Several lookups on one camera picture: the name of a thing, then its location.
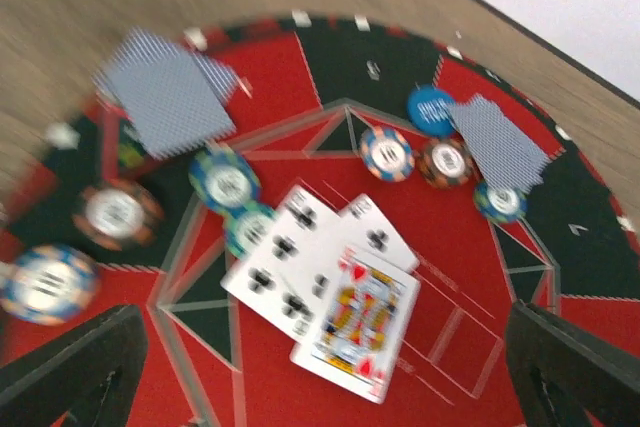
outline blue and white poker chip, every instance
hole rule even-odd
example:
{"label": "blue and white poker chip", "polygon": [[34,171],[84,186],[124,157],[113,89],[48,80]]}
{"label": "blue and white poker chip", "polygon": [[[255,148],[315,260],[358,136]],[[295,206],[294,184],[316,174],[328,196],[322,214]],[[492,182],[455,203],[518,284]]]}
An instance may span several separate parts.
{"label": "blue and white poker chip", "polygon": [[389,127],[372,127],[362,134],[360,155],[369,171],[387,182],[406,179],[415,166],[409,142]]}
{"label": "blue and white poker chip", "polygon": [[226,246],[237,259],[249,254],[275,221],[275,211],[268,205],[249,202],[224,222]]}
{"label": "blue and white poker chip", "polygon": [[228,147],[196,154],[189,181],[202,202],[213,212],[232,216],[260,196],[260,180],[244,157]]}
{"label": "blue and white poker chip", "polygon": [[446,92],[423,86],[414,90],[407,101],[409,119],[418,130],[433,137],[449,137],[455,132],[448,104],[454,100]]}
{"label": "blue and white poker chip", "polygon": [[510,224],[522,219],[527,213],[527,199],[517,189],[493,189],[480,182],[473,192],[476,209],[496,224]]}
{"label": "blue and white poker chip", "polygon": [[11,315],[42,325],[66,322],[82,312],[98,290],[96,265],[64,245],[42,245],[12,265],[0,303]]}

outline heart symbol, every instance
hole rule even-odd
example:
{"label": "heart symbol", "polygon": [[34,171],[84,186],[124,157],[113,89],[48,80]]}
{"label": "heart symbol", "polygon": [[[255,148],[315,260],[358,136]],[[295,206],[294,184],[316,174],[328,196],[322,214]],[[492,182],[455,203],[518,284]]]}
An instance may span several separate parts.
{"label": "heart symbol", "polygon": [[354,282],[361,282],[362,280],[364,280],[366,275],[367,275],[367,269],[364,268],[362,265],[356,264],[353,266],[353,270],[351,271],[351,277],[353,278]]}
{"label": "heart symbol", "polygon": [[356,367],[356,374],[361,375],[362,377],[366,377],[367,379],[371,377],[371,372],[373,371],[373,362],[371,357],[367,357],[365,360],[358,364]]}

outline poker chip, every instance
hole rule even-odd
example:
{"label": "poker chip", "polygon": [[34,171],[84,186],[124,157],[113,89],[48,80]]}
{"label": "poker chip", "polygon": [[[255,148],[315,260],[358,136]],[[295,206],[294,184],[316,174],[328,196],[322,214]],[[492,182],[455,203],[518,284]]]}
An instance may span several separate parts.
{"label": "poker chip", "polygon": [[449,137],[455,132],[447,104],[455,101],[446,92],[423,86],[414,90],[407,101],[407,112],[418,130],[432,137]]}
{"label": "poker chip", "polygon": [[224,222],[227,249],[240,259],[250,253],[268,232],[275,211],[264,204],[251,201]]}
{"label": "poker chip", "polygon": [[454,139],[431,139],[418,154],[418,170],[438,188],[462,185],[473,174],[473,160],[467,147]]}
{"label": "poker chip", "polygon": [[218,214],[235,215],[260,196],[260,180],[247,161],[228,147],[199,152],[189,181],[202,202]]}
{"label": "poker chip", "polygon": [[87,307],[99,286],[94,261],[63,245],[30,249],[12,270],[0,303],[11,315],[35,324],[66,322]]}
{"label": "poker chip", "polygon": [[415,160],[405,138],[388,127],[372,127],[360,138],[360,155],[369,171],[387,182],[409,177]]}
{"label": "poker chip", "polygon": [[476,209],[496,224],[509,224],[522,219],[527,212],[527,199],[517,189],[493,189],[480,182],[473,192]]}
{"label": "poker chip", "polygon": [[99,246],[125,250],[148,245],[163,217],[160,204],[141,185],[109,180],[82,192],[73,223]]}

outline red and black mat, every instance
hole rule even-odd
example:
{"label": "red and black mat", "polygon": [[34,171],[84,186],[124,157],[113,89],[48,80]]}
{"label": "red and black mat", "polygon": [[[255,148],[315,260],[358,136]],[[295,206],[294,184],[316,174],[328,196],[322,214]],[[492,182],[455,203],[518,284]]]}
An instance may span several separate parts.
{"label": "red and black mat", "polygon": [[[50,150],[9,203],[2,261],[60,242],[103,264],[102,291],[61,327],[8,325],[11,360],[115,304],[144,310],[149,354],[130,425],[503,426],[522,422],[504,360],[514,299],[562,317],[640,355],[640,248],[602,179],[564,130],[524,94],[458,51],[365,19],[295,16],[205,32],[207,54],[250,89],[228,107],[246,156],[275,206],[300,183],[336,209],[367,193],[419,254],[419,298],[384,404],[377,406],[292,364],[292,341],[219,281],[233,259],[222,220],[196,200],[191,156],[144,157],[125,117],[89,102],[72,123],[77,149]],[[372,176],[357,154],[370,125],[425,137],[406,100],[433,84],[457,101],[497,102],[554,160],[529,198],[526,220],[488,223],[475,182],[436,190],[419,173],[397,184]],[[148,247],[101,249],[73,225],[79,193],[104,173],[135,177],[160,201],[165,222]]]}

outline club card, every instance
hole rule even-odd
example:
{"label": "club card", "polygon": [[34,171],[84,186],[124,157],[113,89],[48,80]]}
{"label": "club card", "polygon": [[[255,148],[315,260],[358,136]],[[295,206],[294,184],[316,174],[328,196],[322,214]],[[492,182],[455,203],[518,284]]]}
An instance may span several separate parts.
{"label": "club card", "polygon": [[276,210],[276,219],[261,242],[239,260],[221,285],[231,295],[279,329],[305,330],[311,321],[304,302],[278,269],[300,254],[299,245],[338,214],[300,186],[295,186]]}
{"label": "club card", "polygon": [[[367,195],[358,196],[339,215],[335,222],[326,224],[301,245],[301,253],[294,262],[278,266],[280,277],[301,297],[310,315],[319,311],[325,292],[340,277],[336,265],[346,244],[363,246],[405,272],[412,272],[419,263]],[[306,332],[296,328],[288,334],[299,342]]]}
{"label": "club card", "polygon": [[296,345],[291,360],[376,403],[384,401],[420,283],[354,245],[335,265],[341,276],[323,315]]}

